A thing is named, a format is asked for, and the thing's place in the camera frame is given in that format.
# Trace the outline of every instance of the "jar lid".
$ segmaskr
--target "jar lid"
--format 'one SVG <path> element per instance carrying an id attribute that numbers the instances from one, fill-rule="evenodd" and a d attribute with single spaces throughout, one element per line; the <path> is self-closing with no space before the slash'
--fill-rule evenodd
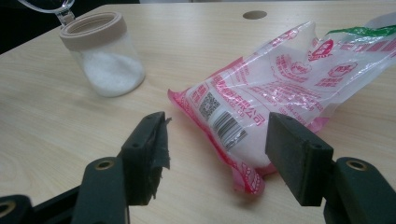
<path id="1" fill-rule="evenodd" d="M 119 12 L 103 12 L 68 23 L 59 36 L 72 51 L 93 49 L 122 37 L 126 24 Z"/>

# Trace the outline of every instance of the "sugar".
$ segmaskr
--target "sugar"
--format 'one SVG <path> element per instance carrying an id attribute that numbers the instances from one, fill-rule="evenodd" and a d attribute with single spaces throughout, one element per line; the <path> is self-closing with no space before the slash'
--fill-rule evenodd
<path id="1" fill-rule="evenodd" d="M 132 91 L 145 77 L 139 61 L 115 53 L 96 51 L 85 54 L 82 68 L 92 87 L 105 97 Z"/>

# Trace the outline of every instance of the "table surface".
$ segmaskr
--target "table surface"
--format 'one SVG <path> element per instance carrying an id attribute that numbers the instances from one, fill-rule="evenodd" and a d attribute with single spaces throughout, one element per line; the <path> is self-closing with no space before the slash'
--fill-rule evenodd
<path id="1" fill-rule="evenodd" d="M 327 31 L 363 25 L 395 2 L 265 2 L 104 6 L 119 11 L 146 67 L 135 91 L 98 96 L 54 29 L 0 56 L 0 196 L 42 203 L 80 184 L 85 166 L 116 156 L 137 123 L 165 111 L 171 169 L 157 199 L 131 207 L 132 223 L 324 223 L 321 207 L 301 207 L 278 174 L 263 195 L 233 190 L 231 170 L 204 134 L 167 98 L 204 80 L 290 28 L 315 21 Z M 267 16 L 246 20 L 245 12 Z M 334 159 L 373 164 L 396 189 L 396 67 L 339 106 L 318 135 Z"/>

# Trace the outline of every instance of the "barcode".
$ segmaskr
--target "barcode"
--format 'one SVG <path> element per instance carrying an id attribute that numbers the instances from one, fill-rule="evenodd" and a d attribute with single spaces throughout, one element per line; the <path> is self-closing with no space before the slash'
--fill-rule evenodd
<path id="1" fill-rule="evenodd" d="M 205 120 L 209 120 L 212 113 L 220 106 L 220 103 L 215 99 L 212 93 L 208 93 L 199 107 L 199 111 Z"/>
<path id="2" fill-rule="evenodd" d="M 227 111 L 215 120 L 213 129 L 227 151 L 248 135 Z"/>

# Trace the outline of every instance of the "plastic bag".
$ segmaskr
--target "plastic bag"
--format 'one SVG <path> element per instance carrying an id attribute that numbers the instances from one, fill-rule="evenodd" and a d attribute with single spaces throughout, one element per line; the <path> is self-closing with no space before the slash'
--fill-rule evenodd
<path id="1" fill-rule="evenodd" d="M 396 61 L 396 26 L 335 30 L 299 25 L 205 81 L 169 91 L 233 170 L 234 187 L 259 194 L 274 172 L 265 155 L 270 111 L 320 130 L 334 109 Z"/>

